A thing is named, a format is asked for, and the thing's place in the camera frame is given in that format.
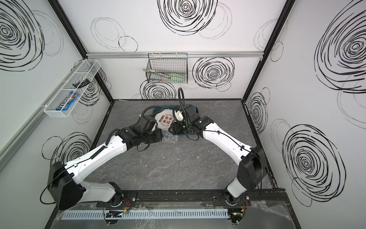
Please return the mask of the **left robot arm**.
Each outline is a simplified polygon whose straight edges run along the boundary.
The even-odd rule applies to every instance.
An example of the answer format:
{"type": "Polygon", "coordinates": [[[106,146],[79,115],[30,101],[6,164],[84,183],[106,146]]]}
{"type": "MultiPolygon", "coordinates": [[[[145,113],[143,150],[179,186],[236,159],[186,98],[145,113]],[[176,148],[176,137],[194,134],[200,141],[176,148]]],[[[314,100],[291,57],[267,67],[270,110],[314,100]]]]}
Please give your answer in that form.
{"type": "Polygon", "coordinates": [[[105,143],[87,154],[65,164],[60,161],[52,164],[46,190],[59,210],[67,210],[83,202],[104,202],[118,207],[124,202],[124,194],[116,183],[90,183],[85,178],[115,156],[140,144],[159,143],[162,138],[155,118],[141,115],[136,124],[114,129],[105,143]]]}

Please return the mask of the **clear glass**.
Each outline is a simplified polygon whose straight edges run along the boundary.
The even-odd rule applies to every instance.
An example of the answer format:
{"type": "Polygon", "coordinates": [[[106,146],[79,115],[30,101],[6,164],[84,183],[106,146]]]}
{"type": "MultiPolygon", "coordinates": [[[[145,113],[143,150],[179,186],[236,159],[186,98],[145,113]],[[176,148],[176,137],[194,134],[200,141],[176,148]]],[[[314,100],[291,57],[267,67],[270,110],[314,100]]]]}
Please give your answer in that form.
{"type": "Polygon", "coordinates": [[[174,135],[168,130],[162,130],[162,141],[167,144],[175,144],[178,141],[178,135],[174,135]]]}

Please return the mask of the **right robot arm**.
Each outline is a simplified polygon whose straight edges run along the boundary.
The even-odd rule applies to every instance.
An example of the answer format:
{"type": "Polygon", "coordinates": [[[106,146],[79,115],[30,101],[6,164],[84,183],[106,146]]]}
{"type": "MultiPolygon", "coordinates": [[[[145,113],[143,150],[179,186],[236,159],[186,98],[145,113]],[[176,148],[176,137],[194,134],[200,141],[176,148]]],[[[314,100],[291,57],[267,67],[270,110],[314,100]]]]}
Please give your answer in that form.
{"type": "Polygon", "coordinates": [[[247,191],[262,188],[263,178],[268,174],[268,163],[260,146],[251,147],[235,139],[207,116],[201,117],[193,105],[175,106],[174,123],[169,132],[174,135],[197,135],[223,150],[237,165],[236,177],[225,188],[226,202],[234,206],[247,191]]]}

